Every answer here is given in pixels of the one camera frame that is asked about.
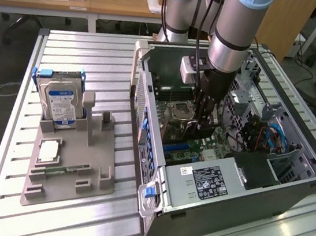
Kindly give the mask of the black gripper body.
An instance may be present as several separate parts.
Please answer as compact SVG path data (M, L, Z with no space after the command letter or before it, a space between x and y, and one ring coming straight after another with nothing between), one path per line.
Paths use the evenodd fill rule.
M200 81L200 88L206 96L219 103L227 95L236 75L236 72L223 73L215 69L205 70Z

